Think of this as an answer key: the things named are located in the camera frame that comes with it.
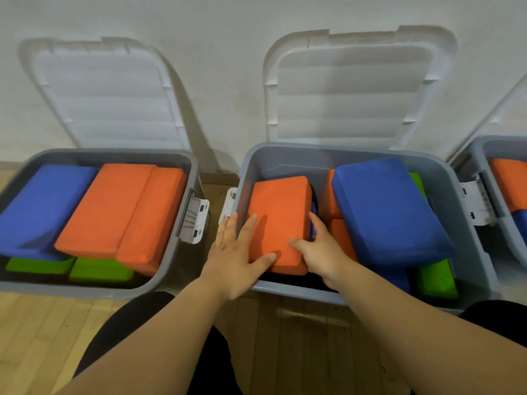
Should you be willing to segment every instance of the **green foam block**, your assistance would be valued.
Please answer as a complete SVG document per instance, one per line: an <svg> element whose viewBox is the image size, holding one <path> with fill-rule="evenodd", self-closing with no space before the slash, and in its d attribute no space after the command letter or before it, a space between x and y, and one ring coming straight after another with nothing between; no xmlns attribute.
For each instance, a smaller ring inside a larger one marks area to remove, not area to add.
<svg viewBox="0 0 527 395"><path fill-rule="evenodd" d="M78 258L69 279L77 282L126 283L134 271L113 259Z"/></svg>
<svg viewBox="0 0 527 395"><path fill-rule="evenodd" d="M410 173L415 184L426 198L425 188L418 173ZM454 275L447 259L429 266L420 266L417 273L417 289L427 297L451 298L459 297Z"/></svg>
<svg viewBox="0 0 527 395"><path fill-rule="evenodd" d="M16 273L68 274L75 262L72 256L65 261L40 261L38 259L11 258L5 270Z"/></svg>

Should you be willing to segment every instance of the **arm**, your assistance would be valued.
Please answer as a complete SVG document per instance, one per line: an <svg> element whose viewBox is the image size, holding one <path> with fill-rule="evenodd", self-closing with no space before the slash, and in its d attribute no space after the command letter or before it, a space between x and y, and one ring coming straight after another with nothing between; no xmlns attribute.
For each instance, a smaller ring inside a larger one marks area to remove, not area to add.
<svg viewBox="0 0 527 395"><path fill-rule="evenodd" d="M315 242L290 244L342 295L416 393L527 391L526 348L401 291L346 257L320 219L310 217Z"/></svg>
<svg viewBox="0 0 527 395"><path fill-rule="evenodd" d="M236 238L237 215L225 219L199 279L128 338L79 374L58 395L185 394L218 310L272 265L275 254L249 264L256 216Z"/></svg>

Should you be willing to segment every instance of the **orange foam block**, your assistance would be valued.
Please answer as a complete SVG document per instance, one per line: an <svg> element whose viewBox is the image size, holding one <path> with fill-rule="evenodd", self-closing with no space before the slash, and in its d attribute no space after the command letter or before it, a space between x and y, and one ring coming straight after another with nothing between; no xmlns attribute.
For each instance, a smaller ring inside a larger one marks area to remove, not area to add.
<svg viewBox="0 0 527 395"><path fill-rule="evenodd" d="M329 222L328 230L337 241L338 245L340 245L346 256L356 261L357 255L355 254L352 240L349 238L344 219L333 219Z"/></svg>
<svg viewBox="0 0 527 395"><path fill-rule="evenodd" d="M115 259L154 165L106 164L58 237L79 258Z"/></svg>
<svg viewBox="0 0 527 395"><path fill-rule="evenodd" d="M153 169L119 246L118 262L146 276L158 271L186 184L181 169Z"/></svg>
<svg viewBox="0 0 527 395"><path fill-rule="evenodd" d="M318 213L324 223L329 224L331 219L343 219L342 212L337 204L337 199L333 193L333 186L331 184L335 169L331 169L328 173L326 185L324 186L324 192L322 193L322 199L318 206Z"/></svg>
<svg viewBox="0 0 527 395"><path fill-rule="evenodd" d="M492 159L490 165L509 211L526 210L527 162Z"/></svg>
<svg viewBox="0 0 527 395"><path fill-rule="evenodd" d="M289 239L309 239L311 200L311 186L305 176L256 183L247 211L247 218L258 214L249 259L255 261L275 252L278 258L271 272L306 274L302 254L289 245Z"/></svg>

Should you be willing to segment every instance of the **person's right arm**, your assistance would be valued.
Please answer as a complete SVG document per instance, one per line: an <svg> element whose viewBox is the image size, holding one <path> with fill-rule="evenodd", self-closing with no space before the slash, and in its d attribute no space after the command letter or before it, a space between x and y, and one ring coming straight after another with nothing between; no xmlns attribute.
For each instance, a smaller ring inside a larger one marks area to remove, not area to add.
<svg viewBox="0 0 527 395"><path fill-rule="evenodd" d="M342 295L418 395L527 393L527 348L401 291L348 258L310 217L316 240L290 244Z"/></svg>

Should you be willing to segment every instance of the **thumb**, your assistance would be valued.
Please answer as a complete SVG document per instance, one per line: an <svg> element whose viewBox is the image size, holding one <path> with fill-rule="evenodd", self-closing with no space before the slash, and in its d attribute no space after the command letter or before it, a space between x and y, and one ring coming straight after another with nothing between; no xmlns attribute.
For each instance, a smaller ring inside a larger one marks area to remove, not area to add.
<svg viewBox="0 0 527 395"><path fill-rule="evenodd" d="M309 241L305 239L290 239L289 245L291 245L295 250L300 251L302 255L307 252L307 247L311 245Z"/></svg>
<svg viewBox="0 0 527 395"><path fill-rule="evenodd" d="M271 265L276 261L276 254L270 253L256 259L251 263L250 267L254 271L256 277L260 277Z"/></svg>

